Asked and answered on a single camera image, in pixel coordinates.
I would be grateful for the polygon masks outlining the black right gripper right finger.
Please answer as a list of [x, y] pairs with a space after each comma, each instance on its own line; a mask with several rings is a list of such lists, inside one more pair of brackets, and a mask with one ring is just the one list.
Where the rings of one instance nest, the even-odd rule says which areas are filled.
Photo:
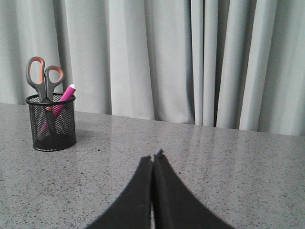
[[178, 178], [160, 150], [154, 155], [152, 202], [157, 229], [231, 229]]

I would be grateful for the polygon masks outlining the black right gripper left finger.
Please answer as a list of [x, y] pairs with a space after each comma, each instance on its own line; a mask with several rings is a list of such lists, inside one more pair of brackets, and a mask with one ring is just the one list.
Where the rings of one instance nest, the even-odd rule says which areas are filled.
[[142, 157], [124, 191], [87, 228], [149, 229], [151, 227], [152, 166], [150, 156]]

